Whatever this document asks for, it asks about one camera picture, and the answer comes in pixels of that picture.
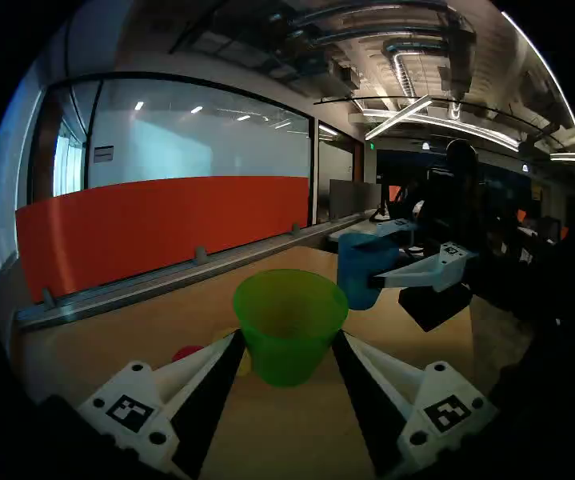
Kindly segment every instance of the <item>ceiling duct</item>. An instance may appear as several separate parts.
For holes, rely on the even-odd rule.
[[[310,41],[312,46],[325,46],[344,40],[353,40],[354,38],[391,37],[394,35],[443,37],[445,33],[446,29],[441,26],[376,25],[336,30],[323,34],[320,37],[312,38]]]
[[[299,78],[289,84],[312,96],[346,97],[360,88],[360,78],[349,67],[328,59],[322,50],[301,55],[294,62]]]
[[[365,0],[353,0],[349,2],[339,2],[334,5],[325,6],[317,10],[310,10],[304,14],[298,15],[297,17],[292,18],[290,24],[295,27],[302,27],[337,15],[360,14],[362,12],[398,9],[402,7],[416,7],[434,10],[436,12],[446,14],[448,17],[455,17],[458,20],[462,20],[470,26],[467,20],[456,10],[449,7],[445,2],[437,2],[436,0],[372,0],[371,2],[366,2]]]
[[[406,97],[416,97],[416,90],[405,67],[406,55],[434,55],[447,57],[446,42],[406,42],[398,39],[383,44],[382,54],[389,60],[393,72]]]

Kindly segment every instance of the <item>ceiling light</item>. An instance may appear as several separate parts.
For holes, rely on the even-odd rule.
[[[575,153],[572,152],[561,152],[559,154],[550,154],[549,155],[551,158],[555,158],[555,157],[575,157]]]
[[[485,129],[478,128],[476,126],[470,125],[469,123],[454,122],[452,120],[445,120],[444,118],[430,117],[429,115],[410,115],[408,120],[410,122],[427,123],[430,125],[443,126],[451,130],[458,130],[470,135],[475,135],[490,142],[497,143],[505,148],[508,148],[514,152],[518,152],[518,142],[515,144],[512,142],[507,142],[506,140],[499,138],[498,136],[491,134]]]
[[[384,117],[391,118],[397,114],[391,110],[365,109],[363,113],[366,117]],[[458,130],[467,134],[476,135],[477,137],[490,140],[498,145],[502,145],[510,150],[518,152],[518,141],[508,135],[502,134],[495,130],[482,128],[481,126],[472,125],[471,123],[455,122],[446,118],[430,117],[429,115],[411,115],[407,118],[408,122],[429,123],[430,125],[443,126],[453,130]]]
[[[324,126],[324,125],[318,124],[318,128],[321,129],[321,130],[324,131],[324,132],[327,132],[328,134],[338,135],[338,132],[337,132],[337,131],[334,131],[334,130],[332,130],[332,129],[330,129],[329,127],[326,127],[326,126]]]
[[[536,54],[536,56],[538,56],[538,58],[541,60],[541,62],[543,64],[543,66],[549,72],[549,76],[551,76],[553,82],[556,84],[556,87],[558,88],[558,92],[560,92],[560,94],[561,94],[562,101],[567,106],[567,110],[569,111],[569,116],[571,117],[573,126],[575,127],[575,117],[573,116],[572,108],[569,105],[569,102],[567,102],[567,98],[565,98],[565,94],[562,92],[561,84],[558,83],[558,79],[554,76],[552,69],[549,68],[549,65],[547,64],[547,62],[545,61],[545,59],[541,55],[541,52],[538,51],[538,49],[535,47],[535,45],[532,43],[532,41],[529,40],[527,35],[525,35],[525,32],[522,31],[518,25],[516,25],[516,22],[514,20],[512,20],[512,18],[506,12],[502,12],[502,15],[503,15],[503,17],[507,18],[507,21],[512,24],[513,28],[516,29],[516,32],[518,32],[523,37],[523,39],[529,44],[529,46],[532,47],[533,52]]]
[[[575,162],[575,157],[549,157],[552,162]]]
[[[410,115],[413,115],[419,110],[426,108],[428,105],[431,104],[431,102],[432,99],[429,98],[429,95],[425,95],[424,97],[419,98],[416,102],[409,104],[404,109],[399,110],[398,112],[395,112],[395,114],[391,118],[388,118],[379,126],[377,126],[375,129],[370,131],[365,136],[365,140],[370,140],[371,138],[374,138],[376,135],[381,134],[382,132],[396,125],[402,120],[405,120]]]

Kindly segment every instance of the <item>wooden table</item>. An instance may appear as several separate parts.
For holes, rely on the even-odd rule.
[[[337,255],[292,249],[183,289],[69,325],[22,337],[23,376],[40,400],[56,393],[72,405],[91,395],[130,360],[156,369],[185,345],[206,345],[238,326],[236,287],[262,270],[296,268],[335,280]],[[383,290],[367,311],[350,311],[344,329],[418,367],[445,360],[471,379],[469,308],[425,333]],[[373,468],[331,352],[297,388],[236,379],[201,478],[372,478]]]

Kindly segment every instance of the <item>gray panel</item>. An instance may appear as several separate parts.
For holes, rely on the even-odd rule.
[[[342,218],[373,209],[381,201],[381,186],[376,183],[329,181],[329,218]]]

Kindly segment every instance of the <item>orange wall panel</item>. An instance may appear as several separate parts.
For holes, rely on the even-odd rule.
[[[16,212],[18,249],[36,302],[307,225],[299,177],[130,182],[49,198]]]

